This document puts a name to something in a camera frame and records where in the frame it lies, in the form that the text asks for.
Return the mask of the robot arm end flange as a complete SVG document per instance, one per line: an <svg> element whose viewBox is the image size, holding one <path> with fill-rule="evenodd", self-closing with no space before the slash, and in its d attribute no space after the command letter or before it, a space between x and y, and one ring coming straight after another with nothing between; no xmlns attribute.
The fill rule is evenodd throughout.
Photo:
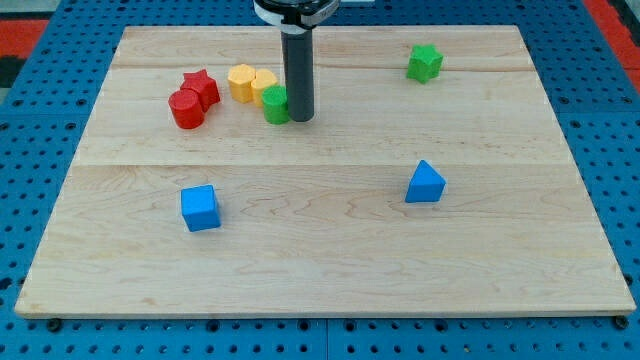
<svg viewBox="0 0 640 360"><path fill-rule="evenodd" d="M254 0L254 10L270 25L307 29L328 19L340 3L340 0Z"/></svg>

